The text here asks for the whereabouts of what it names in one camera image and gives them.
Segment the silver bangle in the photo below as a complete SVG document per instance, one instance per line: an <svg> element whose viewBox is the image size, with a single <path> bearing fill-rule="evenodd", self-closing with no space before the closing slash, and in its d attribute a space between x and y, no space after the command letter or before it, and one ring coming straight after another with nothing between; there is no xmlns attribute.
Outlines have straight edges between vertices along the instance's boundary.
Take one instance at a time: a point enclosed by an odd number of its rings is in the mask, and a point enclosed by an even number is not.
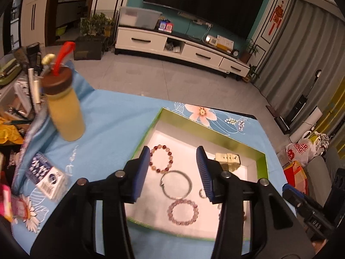
<svg viewBox="0 0 345 259"><path fill-rule="evenodd" d="M172 200L182 200L192 191L192 181L189 176L178 170L171 170L163 174L160 180L160 188L163 194Z"/></svg>

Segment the upright vacuum cleaner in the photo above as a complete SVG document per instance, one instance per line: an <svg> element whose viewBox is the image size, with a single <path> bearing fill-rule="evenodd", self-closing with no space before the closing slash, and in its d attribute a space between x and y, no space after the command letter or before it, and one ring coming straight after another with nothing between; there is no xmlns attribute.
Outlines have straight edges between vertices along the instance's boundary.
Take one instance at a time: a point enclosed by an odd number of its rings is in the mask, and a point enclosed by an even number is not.
<svg viewBox="0 0 345 259"><path fill-rule="evenodd" d="M281 116L276 117L274 120L283 132L283 134L289 134L290 133L290 126L294 119L299 115L305 104L307 103L307 99L311 91L313 90L317 80L319 79L320 75L322 73L321 69L317 69L315 72L315 78L313 83L311 84L310 88L307 90L306 94L302 94L299 99L296 101L295 105L289 112L289 114L286 116L286 118L282 118Z"/></svg>

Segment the grey curtain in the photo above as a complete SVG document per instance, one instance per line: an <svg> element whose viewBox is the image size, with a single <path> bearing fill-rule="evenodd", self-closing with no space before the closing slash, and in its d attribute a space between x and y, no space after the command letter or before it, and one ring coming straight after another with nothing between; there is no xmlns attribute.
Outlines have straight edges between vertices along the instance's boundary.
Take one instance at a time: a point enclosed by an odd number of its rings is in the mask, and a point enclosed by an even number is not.
<svg viewBox="0 0 345 259"><path fill-rule="evenodd" d="M284 30L261 69L256 87L286 117L302 94L308 94L307 117L324 110L344 77L344 21L303 0L296 0Z"/></svg>

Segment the red gift bag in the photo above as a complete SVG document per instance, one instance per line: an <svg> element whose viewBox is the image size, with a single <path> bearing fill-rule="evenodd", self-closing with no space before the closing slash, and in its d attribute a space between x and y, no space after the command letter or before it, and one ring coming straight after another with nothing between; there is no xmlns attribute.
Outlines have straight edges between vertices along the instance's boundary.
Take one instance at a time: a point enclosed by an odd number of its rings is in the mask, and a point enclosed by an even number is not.
<svg viewBox="0 0 345 259"><path fill-rule="evenodd" d="M293 161L284 168L287 183L304 194L308 194L308 180L303 166L298 161Z"/></svg>

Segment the yellow bottle with brown lid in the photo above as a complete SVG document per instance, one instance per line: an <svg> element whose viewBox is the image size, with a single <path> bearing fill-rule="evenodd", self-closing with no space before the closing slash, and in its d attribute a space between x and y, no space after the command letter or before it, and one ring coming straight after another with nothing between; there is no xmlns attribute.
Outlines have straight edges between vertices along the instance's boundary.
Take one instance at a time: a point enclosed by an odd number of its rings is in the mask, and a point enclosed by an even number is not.
<svg viewBox="0 0 345 259"><path fill-rule="evenodd" d="M52 63L50 56L46 56L44 65L48 66L48 71L42 77L50 117L62 138L68 142L78 140L85 132L80 102L72 87L72 69L63 66L63 60L75 47L74 42L66 41L55 63Z"/></svg>

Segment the white TV cabinet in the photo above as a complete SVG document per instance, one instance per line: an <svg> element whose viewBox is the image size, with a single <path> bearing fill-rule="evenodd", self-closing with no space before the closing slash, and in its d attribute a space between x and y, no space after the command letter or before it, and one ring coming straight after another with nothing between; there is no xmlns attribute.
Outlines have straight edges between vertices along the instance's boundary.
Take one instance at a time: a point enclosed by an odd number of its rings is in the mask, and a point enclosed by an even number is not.
<svg viewBox="0 0 345 259"><path fill-rule="evenodd" d="M247 76L250 71L248 65L226 53L188 38L155 30L119 26L115 49L175 58L241 77Z"/></svg>

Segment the pink yogurt cup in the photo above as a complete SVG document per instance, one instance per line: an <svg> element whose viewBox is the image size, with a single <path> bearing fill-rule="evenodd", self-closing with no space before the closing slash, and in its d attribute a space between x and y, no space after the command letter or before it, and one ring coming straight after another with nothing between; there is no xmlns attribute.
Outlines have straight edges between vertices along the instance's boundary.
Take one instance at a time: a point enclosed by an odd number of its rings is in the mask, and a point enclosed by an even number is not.
<svg viewBox="0 0 345 259"><path fill-rule="evenodd" d="M26 219L27 204L23 198L13 196L9 186L1 184L1 216L12 223L15 218Z"/></svg>

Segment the potted green plant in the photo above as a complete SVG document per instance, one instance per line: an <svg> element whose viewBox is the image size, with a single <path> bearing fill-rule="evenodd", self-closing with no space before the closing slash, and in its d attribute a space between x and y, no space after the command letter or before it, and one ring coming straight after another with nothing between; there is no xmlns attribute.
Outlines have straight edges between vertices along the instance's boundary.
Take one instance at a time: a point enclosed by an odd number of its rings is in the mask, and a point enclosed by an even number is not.
<svg viewBox="0 0 345 259"><path fill-rule="evenodd" d="M80 35L76 38L74 60L101 60L112 43L115 21L104 13L82 18Z"/></svg>

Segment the white plastic shopping bag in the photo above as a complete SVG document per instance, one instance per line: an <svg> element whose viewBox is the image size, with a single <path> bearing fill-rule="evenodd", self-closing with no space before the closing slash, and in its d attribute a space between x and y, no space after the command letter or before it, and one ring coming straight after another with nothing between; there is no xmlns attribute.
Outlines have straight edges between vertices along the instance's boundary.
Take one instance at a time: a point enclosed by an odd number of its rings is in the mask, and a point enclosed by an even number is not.
<svg viewBox="0 0 345 259"><path fill-rule="evenodd" d="M321 156L329 148L330 138L325 133L307 131L307 138L301 138L296 143L285 147L289 162L297 161L303 167L307 166L316 156Z"/></svg>

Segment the green cardboard box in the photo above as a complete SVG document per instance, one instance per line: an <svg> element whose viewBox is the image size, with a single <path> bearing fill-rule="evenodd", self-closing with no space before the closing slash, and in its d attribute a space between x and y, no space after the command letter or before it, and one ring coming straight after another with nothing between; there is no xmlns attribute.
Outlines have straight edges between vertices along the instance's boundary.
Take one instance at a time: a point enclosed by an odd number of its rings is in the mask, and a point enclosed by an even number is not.
<svg viewBox="0 0 345 259"><path fill-rule="evenodd" d="M268 177L264 153L165 108L161 109L136 148L150 150L143 189L127 218L141 226L175 236L214 240L220 190L210 168L256 182Z"/></svg>

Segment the clear plastic storage bin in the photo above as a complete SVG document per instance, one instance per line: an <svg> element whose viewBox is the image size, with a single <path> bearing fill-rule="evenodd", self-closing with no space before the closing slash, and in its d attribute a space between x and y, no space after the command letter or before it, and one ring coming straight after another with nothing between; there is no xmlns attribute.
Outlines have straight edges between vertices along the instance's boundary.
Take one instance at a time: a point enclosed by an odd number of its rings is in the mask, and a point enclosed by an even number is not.
<svg viewBox="0 0 345 259"><path fill-rule="evenodd" d="M119 10L119 25L154 29L162 14L151 9L122 6Z"/></svg>

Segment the white wristwatch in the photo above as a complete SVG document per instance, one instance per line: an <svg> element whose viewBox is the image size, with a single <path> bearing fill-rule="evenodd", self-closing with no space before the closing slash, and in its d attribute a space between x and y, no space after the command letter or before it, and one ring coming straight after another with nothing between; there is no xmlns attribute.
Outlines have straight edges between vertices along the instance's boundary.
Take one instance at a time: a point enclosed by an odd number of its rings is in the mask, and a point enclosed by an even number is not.
<svg viewBox="0 0 345 259"><path fill-rule="evenodd" d="M220 163L224 171L234 172L241 166L241 160L238 154L216 153L215 160Z"/></svg>

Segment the white tissue pack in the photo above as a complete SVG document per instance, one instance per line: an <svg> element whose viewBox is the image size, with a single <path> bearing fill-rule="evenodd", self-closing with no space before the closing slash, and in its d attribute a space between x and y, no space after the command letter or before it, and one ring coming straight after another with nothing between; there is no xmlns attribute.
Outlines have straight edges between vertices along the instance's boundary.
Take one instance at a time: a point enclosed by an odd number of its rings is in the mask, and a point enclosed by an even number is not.
<svg viewBox="0 0 345 259"><path fill-rule="evenodd" d="M67 191L68 176L41 152L34 155L25 175L51 201L59 201Z"/></svg>

